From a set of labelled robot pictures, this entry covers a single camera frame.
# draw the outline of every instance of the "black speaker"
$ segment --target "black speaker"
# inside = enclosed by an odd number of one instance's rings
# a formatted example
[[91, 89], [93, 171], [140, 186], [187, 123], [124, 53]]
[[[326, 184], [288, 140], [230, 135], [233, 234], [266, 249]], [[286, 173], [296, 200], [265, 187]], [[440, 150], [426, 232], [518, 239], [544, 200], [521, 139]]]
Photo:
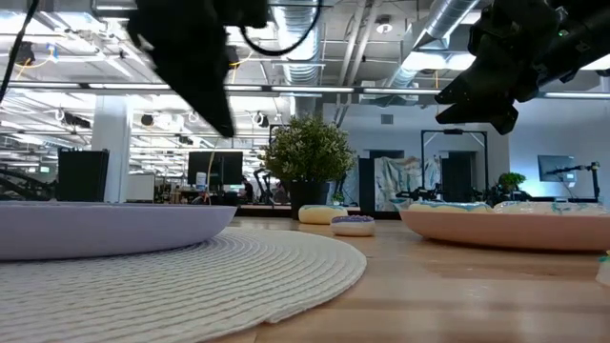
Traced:
[[109, 152], [60, 151], [57, 200], [103, 202]]

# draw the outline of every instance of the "peach bowl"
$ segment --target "peach bowl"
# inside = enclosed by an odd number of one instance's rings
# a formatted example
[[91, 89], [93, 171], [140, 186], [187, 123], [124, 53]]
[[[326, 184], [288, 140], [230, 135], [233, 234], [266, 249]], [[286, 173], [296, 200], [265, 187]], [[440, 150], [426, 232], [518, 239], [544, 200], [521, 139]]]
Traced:
[[557, 251], [610, 248], [610, 215], [401, 211], [400, 217], [426, 238], [458, 243]]

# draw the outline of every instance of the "white column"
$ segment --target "white column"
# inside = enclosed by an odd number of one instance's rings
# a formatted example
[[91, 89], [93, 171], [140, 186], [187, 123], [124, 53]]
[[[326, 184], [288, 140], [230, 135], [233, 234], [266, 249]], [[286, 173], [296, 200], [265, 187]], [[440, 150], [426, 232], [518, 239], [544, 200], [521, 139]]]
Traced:
[[[600, 76], [600, 84], [601, 84], [601, 91], [610, 92], [610, 77], [601, 77]], [[610, 100], [605, 101], [604, 110], [605, 110], [606, 117], [610, 116]]]
[[104, 201], [125, 202], [130, 171], [133, 113], [127, 96], [99, 95], [95, 100], [91, 149], [110, 152]]

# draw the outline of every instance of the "green plant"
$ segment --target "green plant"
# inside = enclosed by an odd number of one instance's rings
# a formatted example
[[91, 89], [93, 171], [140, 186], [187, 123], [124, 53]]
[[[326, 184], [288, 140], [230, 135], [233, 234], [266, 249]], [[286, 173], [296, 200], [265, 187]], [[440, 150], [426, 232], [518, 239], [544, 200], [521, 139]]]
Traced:
[[336, 192], [335, 194], [333, 194], [333, 202], [336, 201], [336, 202], [342, 204], [344, 200], [345, 200], [345, 197], [343, 196], [342, 192]]
[[354, 165], [347, 132], [315, 117], [294, 118], [275, 131], [259, 158], [276, 177], [290, 181], [337, 180]]
[[506, 190], [512, 191], [526, 180], [525, 176], [518, 172], [506, 172], [499, 176], [498, 183]]

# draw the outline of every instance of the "black monitor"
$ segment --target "black monitor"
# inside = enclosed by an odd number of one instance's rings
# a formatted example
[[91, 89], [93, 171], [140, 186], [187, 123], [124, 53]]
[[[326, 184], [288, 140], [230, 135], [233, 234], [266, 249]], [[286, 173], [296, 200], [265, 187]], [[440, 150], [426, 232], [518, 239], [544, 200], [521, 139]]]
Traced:
[[[196, 183], [197, 173], [208, 173], [210, 151], [189, 152], [189, 184]], [[215, 152], [210, 170], [210, 185], [239, 185], [242, 178], [243, 152]]]
[[540, 181], [543, 182], [576, 182], [576, 171], [554, 171], [574, 167], [573, 156], [538, 156], [538, 171]]

